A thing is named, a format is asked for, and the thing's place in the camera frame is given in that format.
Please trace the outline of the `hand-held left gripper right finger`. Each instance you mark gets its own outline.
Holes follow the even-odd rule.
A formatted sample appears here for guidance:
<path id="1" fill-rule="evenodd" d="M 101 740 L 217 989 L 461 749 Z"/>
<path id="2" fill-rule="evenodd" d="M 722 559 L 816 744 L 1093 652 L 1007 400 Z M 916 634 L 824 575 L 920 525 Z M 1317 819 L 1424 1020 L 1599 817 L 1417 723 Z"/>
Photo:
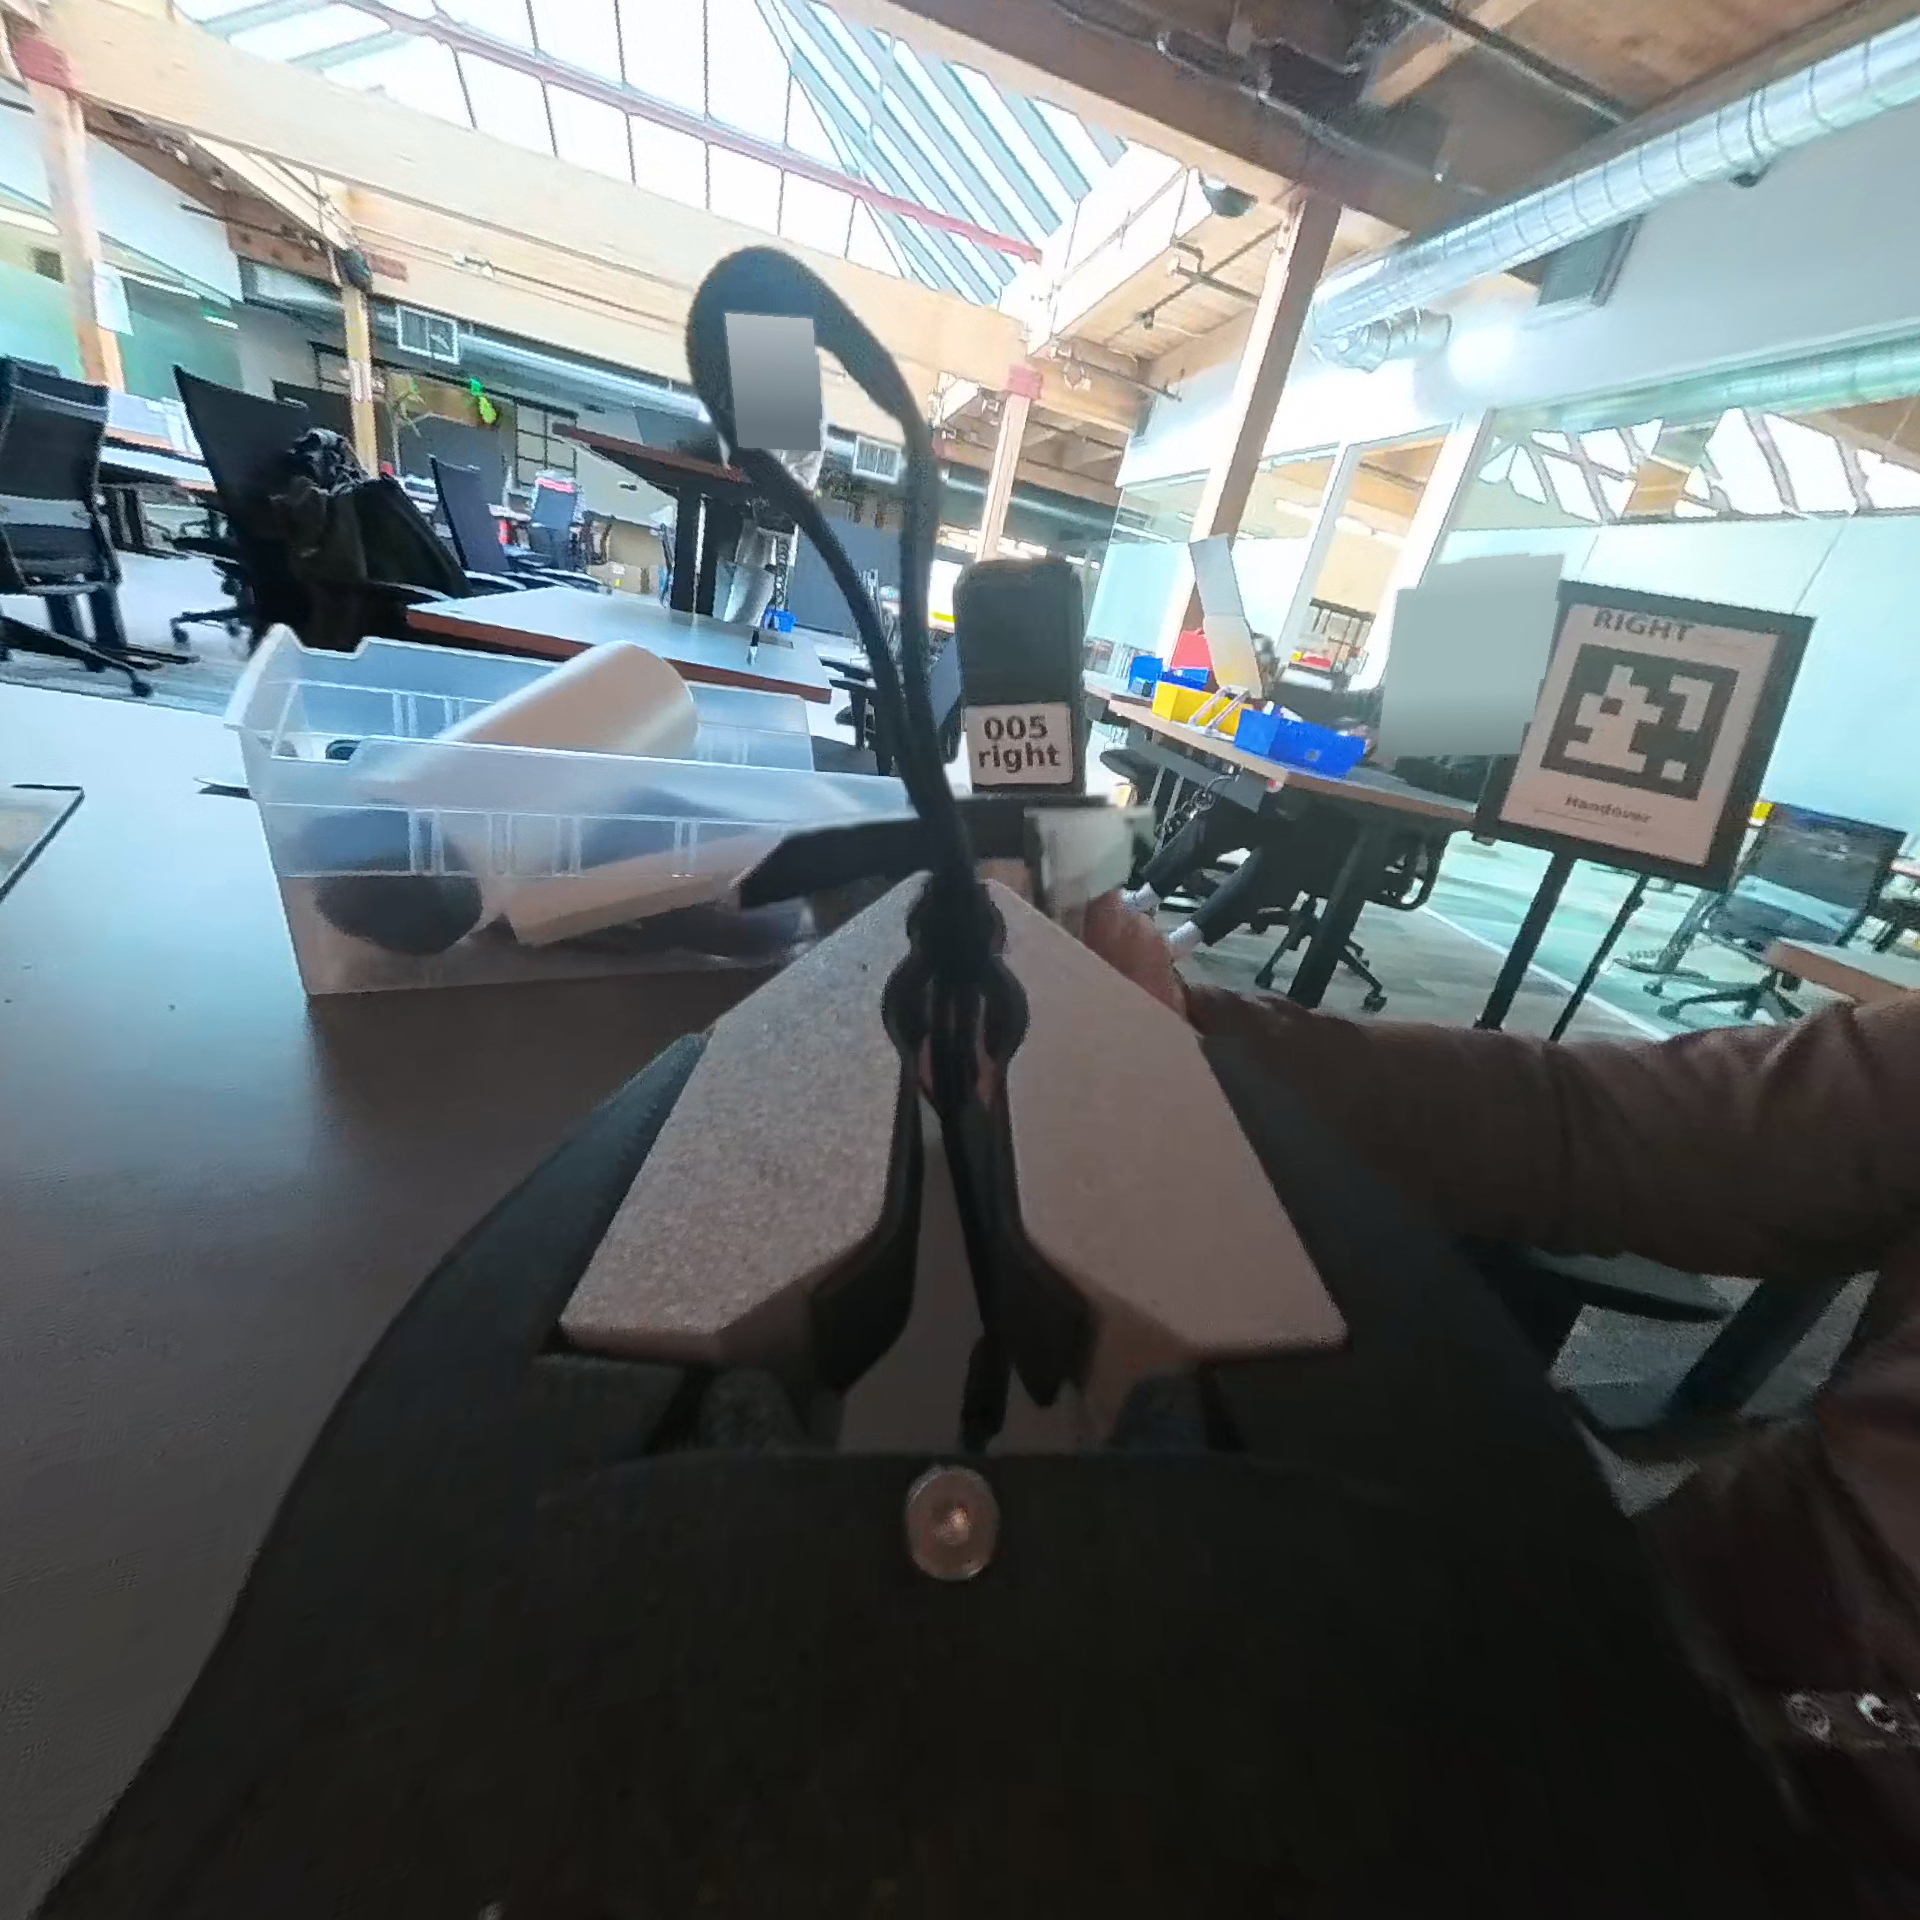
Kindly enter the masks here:
<path id="1" fill-rule="evenodd" d="M 984 1071 L 1007 1429 L 1114 1429 L 1146 1377 L 1349 1353 L 1198 1028 L 1010 881 Z"/>

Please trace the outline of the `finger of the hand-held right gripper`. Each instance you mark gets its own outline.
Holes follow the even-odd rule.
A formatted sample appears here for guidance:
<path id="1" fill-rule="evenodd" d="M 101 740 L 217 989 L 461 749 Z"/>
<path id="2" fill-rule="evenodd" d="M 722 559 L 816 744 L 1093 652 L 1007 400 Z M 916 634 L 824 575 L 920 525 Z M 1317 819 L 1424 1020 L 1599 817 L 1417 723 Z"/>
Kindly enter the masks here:
<path id="1" fill-rule="evenodd" d="M 744 879 L 736 912 L 776 912 L 857 881 L 902 881 L 916 874 L 944 874 L 944 841 L 920 819 L 835 819 L 779 833 Z"/>

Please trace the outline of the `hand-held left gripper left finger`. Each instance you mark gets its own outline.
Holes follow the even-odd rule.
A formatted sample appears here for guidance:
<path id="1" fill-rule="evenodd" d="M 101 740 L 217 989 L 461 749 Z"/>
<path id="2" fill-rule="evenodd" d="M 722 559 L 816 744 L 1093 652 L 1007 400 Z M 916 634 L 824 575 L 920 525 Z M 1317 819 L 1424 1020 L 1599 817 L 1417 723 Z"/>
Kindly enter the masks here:
<path id="1" fill-rule="evenodd" d="M 879 1248 L 920 1143 L 882 1024 L 920 879 L 730 1003 L 608 1212 L 561 1338 L 620 1359 L 824 1359 L 816 1295 Z"/>

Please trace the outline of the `clear plastic bin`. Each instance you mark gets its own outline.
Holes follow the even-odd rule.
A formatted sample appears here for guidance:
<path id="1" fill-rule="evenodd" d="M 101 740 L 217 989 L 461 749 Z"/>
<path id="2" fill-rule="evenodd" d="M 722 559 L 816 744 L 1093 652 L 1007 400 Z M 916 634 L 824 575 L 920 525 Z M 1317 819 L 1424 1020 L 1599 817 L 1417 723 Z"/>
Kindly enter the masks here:
<path id="1" fill-rule="evenodd" d="M 816 896 L 776 912 L 683 912 L 661 921 L 631 921 L 608 936 L 522 948 L 511 921 L 474 921 L 455 948 L 433 963 L 400 963 L 334 936 L 318 916 L 318 879 L 343 874 L 412 874 L 461 879 L 444 833 L 397 801 L 364 801 L 352 790 L 352 757 L 364 744 L 424 744 L 455 721 L 535 684 L 561 661 L 471 652 L 433 644 L 364 644 L 352 652 L 301 649 L 274 634 L 229 702 L 229 733 L 241 744 L 247 797 L 274 853 L 301 979 L 309 1001 L 358 989 L 448 989 L 448 985 L 535 985 L 535 979 L 608 979 L 608 971 L 772 971 L 793 963 L 816 936 Z M 693 684 L 703 723 L 752 723 L 744 684 Z M 799 702 L 772 721 L 772 733 L 805 733 Z M 817 767 L 841 797 L 841 819 L 916 819 L 899 773 Z"/>

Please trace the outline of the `person's right forearm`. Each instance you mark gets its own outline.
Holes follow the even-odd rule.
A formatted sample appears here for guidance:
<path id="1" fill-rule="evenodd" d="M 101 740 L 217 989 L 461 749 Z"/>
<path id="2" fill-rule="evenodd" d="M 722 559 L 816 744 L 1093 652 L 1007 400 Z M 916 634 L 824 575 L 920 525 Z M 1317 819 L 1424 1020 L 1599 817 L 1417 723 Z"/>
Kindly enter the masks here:
<path id="1" fill-rule="evenodd" d="M 1184 1003 L 1454 1234 L 1763 1287 L 1875 1272 L 1895 1295 L 1915 1292 L 1915 1001 L 1667 1044 L 1349 1024 L 1217 985 Z"/>

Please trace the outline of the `person's right hand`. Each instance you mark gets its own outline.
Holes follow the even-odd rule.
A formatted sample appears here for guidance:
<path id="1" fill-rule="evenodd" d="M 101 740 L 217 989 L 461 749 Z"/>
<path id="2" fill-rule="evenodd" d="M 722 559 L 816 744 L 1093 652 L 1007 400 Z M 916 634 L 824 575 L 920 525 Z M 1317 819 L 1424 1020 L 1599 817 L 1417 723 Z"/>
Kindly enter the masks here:
<path id="1" fill-rule="evenodd" d="M 1121 979 L 1132 979 L 1146 1001 L 1198 1024 L 1190 979 L 1179 971 L 1167 943 L 1153 916 L 1122 912 L 1121 889 L 1093 896 L 1080 912 L 1080 948 L 1097 953 Z"/>

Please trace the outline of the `blue storage bin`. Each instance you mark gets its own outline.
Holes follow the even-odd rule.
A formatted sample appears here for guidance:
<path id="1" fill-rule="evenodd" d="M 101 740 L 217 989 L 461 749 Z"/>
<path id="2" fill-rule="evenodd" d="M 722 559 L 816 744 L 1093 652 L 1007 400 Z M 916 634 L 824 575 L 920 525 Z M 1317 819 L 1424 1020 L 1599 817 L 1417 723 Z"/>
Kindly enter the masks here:
<path id="1" fill-rule="evenodd" d="M 1328 733 L 1299 715 L 1242 704 L 1230 749 L 1344 780 L 1368 757 L 1368 733 Z"/>

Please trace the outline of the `white rolled sheet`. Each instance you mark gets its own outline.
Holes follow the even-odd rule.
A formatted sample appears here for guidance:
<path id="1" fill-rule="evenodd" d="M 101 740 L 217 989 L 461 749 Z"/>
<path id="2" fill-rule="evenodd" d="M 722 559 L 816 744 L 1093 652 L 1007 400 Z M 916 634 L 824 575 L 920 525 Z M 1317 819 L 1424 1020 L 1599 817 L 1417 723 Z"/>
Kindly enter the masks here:
<path id="1" fill-rule="evenodd" d="M 364 744 L 352 790 L 424 817 L 483 921 L 561 948 L 721 912 L 779 833 L 846 817 L 776 715 L 752 693 L 752 723 L 703 723 L 661 652 L 605 644 L 424 744 Z"/>

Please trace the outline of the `grey desk with red edge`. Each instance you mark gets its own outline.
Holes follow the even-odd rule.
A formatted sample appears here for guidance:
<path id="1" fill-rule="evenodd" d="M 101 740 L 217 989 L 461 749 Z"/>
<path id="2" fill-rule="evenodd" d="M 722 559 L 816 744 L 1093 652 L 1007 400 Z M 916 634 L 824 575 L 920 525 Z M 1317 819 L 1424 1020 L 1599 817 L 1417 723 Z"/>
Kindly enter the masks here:
<path id="1" fill-rule="evenodd" d="M 791 693 L 805 704 L 835 702 L 835 673 L 805 644 L 666 613 L 631 591 L 543 586 L 543 591 L 436 599 L 405 613 L 405 634 L 474 649 L 474 652 L 512 652 L 512 661 L 572 661 L 605 644 L 638 644 L 693 684 Z"/>

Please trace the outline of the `long desk with bins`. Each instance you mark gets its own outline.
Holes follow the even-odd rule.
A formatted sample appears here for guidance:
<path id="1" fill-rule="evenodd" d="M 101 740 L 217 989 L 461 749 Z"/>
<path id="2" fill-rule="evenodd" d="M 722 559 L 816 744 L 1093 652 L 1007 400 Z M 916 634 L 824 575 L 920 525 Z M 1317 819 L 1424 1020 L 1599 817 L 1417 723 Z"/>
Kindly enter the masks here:
<path id="1" fill-rule="evenodd" d="M 1384 1011 L 1384 985 L 1352 943 L 1363 916 L 1424 912 L 1473 806 L 1370 767 L 1290 767 L 1179 723 L 1146 702 L 1093 693 L 1093 715 L 1122 733 L 1106 767 L 1121 767 L 1159 819 L 1159 853 L 1122 896 L 1132 916 L 1190 906 L 1190 921 L 1167 926 L 1167 953 L 1199 953 L 1242 926 L 1280 936 L 1257 989 L 1299 963 L 1285 985 L 1290 1003 L 1323 1003 L 1328 979 L 1352 971 L 1363 1011 Z"/>

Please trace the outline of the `raised standing desk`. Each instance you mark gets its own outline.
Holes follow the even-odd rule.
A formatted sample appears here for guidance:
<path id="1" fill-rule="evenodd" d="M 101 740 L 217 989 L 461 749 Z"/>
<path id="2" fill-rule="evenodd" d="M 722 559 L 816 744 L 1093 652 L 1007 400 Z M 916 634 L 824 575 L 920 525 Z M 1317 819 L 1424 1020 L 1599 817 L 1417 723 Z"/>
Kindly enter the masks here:
<path id="1" fill-rule="evenodd" d="M 722 564 L 752 521 L 752 474 L 703 453 L 666 453 L 596 429 L 561 429 L 561 438 L 608 457 L 620 474 L 673 504 L 666 525 L 666 607 L 686 616 L 730 616 Z"/>

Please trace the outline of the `black rounded item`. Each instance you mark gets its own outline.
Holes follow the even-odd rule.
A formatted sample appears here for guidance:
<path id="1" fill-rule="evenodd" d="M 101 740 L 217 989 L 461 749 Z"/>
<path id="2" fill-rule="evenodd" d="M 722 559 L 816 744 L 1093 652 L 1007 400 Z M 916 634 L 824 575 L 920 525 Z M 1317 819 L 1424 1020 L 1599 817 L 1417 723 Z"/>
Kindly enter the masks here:
<path id="1" fill-rule="evenodd" d="M 343 874 L 318 879 L 318 916 L 382 953 L 433 963 L 483 921 L 474 879 Z"/>

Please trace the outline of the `marker sign on stand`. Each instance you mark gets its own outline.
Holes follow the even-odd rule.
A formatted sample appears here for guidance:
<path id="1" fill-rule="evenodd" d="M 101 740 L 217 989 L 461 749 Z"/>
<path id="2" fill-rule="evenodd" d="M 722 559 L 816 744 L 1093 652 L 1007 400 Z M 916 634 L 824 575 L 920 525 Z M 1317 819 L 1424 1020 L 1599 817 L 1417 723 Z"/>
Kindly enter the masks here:
<path id="1" fill-rule="evenodd" d="M 1728 889 L 1809 649 L 1802 613 L 1557 586 L 1552 661 L 1473 841 L 1552 853 L 1473 1028 L 1497 1028 L 1579 862 Z"/>

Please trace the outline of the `black office chair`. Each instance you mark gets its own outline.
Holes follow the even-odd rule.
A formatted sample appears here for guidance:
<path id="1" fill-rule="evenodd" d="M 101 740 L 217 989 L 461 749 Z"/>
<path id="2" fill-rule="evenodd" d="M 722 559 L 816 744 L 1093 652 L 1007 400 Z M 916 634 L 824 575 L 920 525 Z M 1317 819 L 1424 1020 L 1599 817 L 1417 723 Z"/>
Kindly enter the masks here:
<path id="1" fill-rule="evenodd" d="M 0 616 L 0 661 L 52 652 L 121 673 L 154 702 L 166 652 L 121 622 L 121 551 L 101 513 L 109 387 L 0 361 L 0 599 L 34 599 L 43 622 Z"/>
<path id="2" fill-rule="evenodd" d="M 309 429 L 301 400 L 259 400 L 177 369 L 177 400 L 229 513 L 259 630 L 352 652 L 405 634 L 405 613 L 471 591 L 448 546 L 386 469 Z"/>
<path id="3" fill-rule="evenodd" d="M 1704 896 L 1682 916 L 1677 963 L 1645 979 L 1660 1020 L 1728 1011 L 1742 1024 L 1792 1024 L 1804 1020 L 1802 971 L 1768 969 L 1773 943 L 1845 948 L 1868 912 L 1881 906 L 1904 833 L 1875 819 L 1845 819 L 1819 806 L 1773 801 L 1757 827 L 1728 889 Z M 1742 953 L 1748 979 L 1682 971 L 1682 953 L 1708 943 Z"/>

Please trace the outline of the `person's brown jacket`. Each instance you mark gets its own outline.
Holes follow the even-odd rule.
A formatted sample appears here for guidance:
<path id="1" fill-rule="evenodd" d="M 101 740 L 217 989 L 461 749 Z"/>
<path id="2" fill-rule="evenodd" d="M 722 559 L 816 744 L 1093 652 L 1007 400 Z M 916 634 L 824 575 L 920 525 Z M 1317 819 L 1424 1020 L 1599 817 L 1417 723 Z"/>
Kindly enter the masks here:
<path id="1" fill-rule="evenodd" d="M 1819 1398 L 1641 1522 L 1704 1680 L 1854 1912 L 1920 1885 L 1920 1318 L 1886 1268 Z"/>

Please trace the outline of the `ribbed silver duct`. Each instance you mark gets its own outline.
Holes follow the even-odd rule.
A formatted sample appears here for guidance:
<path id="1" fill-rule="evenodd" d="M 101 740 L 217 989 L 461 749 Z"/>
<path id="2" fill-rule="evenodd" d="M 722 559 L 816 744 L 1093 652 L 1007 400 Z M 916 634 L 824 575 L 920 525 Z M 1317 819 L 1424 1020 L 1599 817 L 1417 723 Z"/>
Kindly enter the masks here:
<path id="1" fill-rule="evenodd" d="M 1497 195 L 1449 226 L 1414 234 L 1328 273 L 1312 296 L 1312 350 L 1334 355 L 1384 322 L 1417 321 L 1490 273 L 1512 273 L 1599 226 L 1641 225 L 1704 184 L 1763 181 L 1773 160 L 1868 128 L 1920 102 L 1920 26 L 1881 26 L 1829 60 L 1695 108 L 1660 135 L 1630 135 L 1623 150 L 1592 160 L 1552 184 Z"/>

